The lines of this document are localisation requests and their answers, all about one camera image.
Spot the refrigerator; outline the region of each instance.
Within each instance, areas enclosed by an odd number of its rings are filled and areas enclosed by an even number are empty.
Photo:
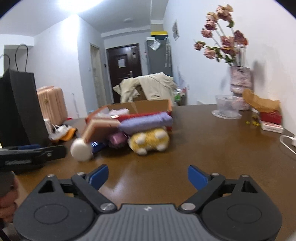
[[[147,65],[148,65],[148,73],[156,74],[163,72],[168,76],[173,76],[172,72],[172,61],[170,54],[170,47],[166,48],[166,40],[158,40],[161,45],[157,50],[153,50],[150,45],[153,44],[154,40],[146,40],[145,48],[146,48],[146,57],[147,57]]]

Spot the logo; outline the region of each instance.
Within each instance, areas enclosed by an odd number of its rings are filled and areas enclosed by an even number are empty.
[[[5,165],[22,165],[22,164],[30,164],[32,161],[30,159],[27,160],[14,160],[14,161],[6,161]]]
[[[149,212],[149,211],[151,211],[151,210],[152,210],[152,207],[150,207],[150,206],[147,206],[147,207],[145,207],[145,208],[144,208],[144,210],[145,210],[145,211],[147,211],[147,212]]]

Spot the pink suitcase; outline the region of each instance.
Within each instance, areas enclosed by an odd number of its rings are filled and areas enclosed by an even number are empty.
[[[37,90],[39,104],[44,119],[53,125],[61,125],[68,118],[64,95],[61,88],[45,86]]]

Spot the brown wooden table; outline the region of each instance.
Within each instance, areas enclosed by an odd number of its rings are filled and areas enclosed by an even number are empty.
[[[239,120],[224,120],[211,114],[215,108],[216,105],[175,107],[171,144],[164,153],[138,156],[128,147],[108,148],[89,162],[77,162],[68,154],[40,170],[19,175],[21,200],[47,174],[70,178],[77,172],[88,173],[107,164],[109,179],[100,192],[116,205],[180,205],[196,192],[187,180],[187,168],[194,164],[207,173],[219,172],[226,178],[251,175],[279,207],[283,226],[277,241],[286,240],[296,230],[296,156],[279,142],[280,134],[247,125],[251,112],[243,112]],[[82,119],[71,124],[78,130],[85,126]]]

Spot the brown paper bag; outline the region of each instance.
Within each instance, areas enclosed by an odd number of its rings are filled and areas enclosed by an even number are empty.
[[[255,95],[250,89],[244,89],[242,93],[244,100],[259,112],[272,112],[274,110],[280,111],[280,101],[260,98]]]

